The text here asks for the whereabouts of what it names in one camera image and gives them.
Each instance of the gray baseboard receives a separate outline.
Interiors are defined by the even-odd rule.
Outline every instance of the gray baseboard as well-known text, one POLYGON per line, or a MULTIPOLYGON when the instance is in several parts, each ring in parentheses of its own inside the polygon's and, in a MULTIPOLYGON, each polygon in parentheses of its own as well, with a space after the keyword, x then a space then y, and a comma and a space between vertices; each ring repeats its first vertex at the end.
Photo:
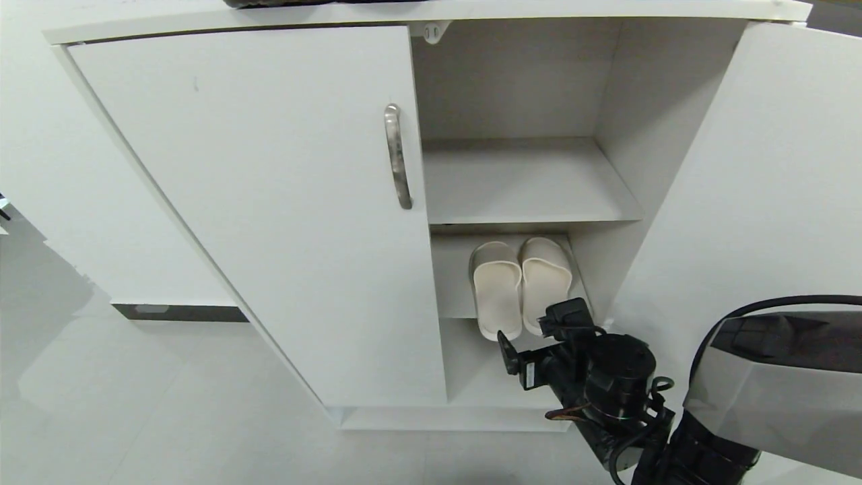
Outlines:
POLYGON ((129 320, 166 322, 248 322, 236 306, 112 304, 129 320))

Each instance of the white slipper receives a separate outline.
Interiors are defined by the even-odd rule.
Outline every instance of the white slipper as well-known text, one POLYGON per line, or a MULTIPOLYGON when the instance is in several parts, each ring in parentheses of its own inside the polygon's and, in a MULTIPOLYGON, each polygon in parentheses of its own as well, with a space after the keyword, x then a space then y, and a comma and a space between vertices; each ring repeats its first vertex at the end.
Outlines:
POLYGON ((479 331, 497 341, 497 331, 509 340, 521 335, 521 265, 505 242, 482 244, 470 256, 470 281, 476 299, 479 331))
POLYGON ((569 299, 572 265, 559 244, 546 237, 532 237, 521 247, 524 275, 524 326, 541 336, 539 318, 554 303, 569 299))

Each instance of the cabinet shelf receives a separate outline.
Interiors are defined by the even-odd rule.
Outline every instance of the cabinet shelf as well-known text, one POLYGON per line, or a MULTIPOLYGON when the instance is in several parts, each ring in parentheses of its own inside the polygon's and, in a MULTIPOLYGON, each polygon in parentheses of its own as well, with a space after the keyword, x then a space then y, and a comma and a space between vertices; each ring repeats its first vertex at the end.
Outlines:
MULTIPOLYGON (((506 373, 500 347, 482 337, 475 319, 442 319, 440 339, 449 406, 543 411, 559 407, 551 388, 524 391, 517 377, 506 373)), ((524 351, 541 349, 557 342, 525 330, 512 343, 519 351, 524 351)))
MULTIPOLYGON (((434 286, 437 292, 437 312, 440 318, 475 318, 476 303, 473 301, 473 288, 470 282, 470 256, 473 250, 488 241, 502 241, 515 252, 532 235, 484 235, 484 236, 431 236, 431 260, 434 264, 434 286)), ((566 236, 546 235, 568 251, 566 236)), ((584 282, 581 281, 577 263, 572 262, 571 298, 587 300, 584 282)))
POLYGON ((425 142, 422 158, 430 224, 643 218, 591 138, 425 142))

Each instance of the metal bracket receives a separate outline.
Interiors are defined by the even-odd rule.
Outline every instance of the metal bracket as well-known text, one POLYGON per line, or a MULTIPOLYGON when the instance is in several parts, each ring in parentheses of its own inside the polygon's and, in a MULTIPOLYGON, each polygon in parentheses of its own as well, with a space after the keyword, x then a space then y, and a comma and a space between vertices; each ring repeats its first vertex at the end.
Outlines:
POLYGON ((434 45, 440 42, 451 20, 434 20, 430 22, 410 22, 408 24, 411 37, 422 37, 425 42, 434 45))

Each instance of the closed cabinet door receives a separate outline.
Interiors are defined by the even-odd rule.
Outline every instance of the closed cabinet door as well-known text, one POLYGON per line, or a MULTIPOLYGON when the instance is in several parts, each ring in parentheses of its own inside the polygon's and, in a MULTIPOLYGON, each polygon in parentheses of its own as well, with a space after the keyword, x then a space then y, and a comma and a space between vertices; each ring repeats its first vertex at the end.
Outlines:
POLYGON ((177 35, 69 52, 264 337, 324 404, 446 401, 407 28, 177 35))

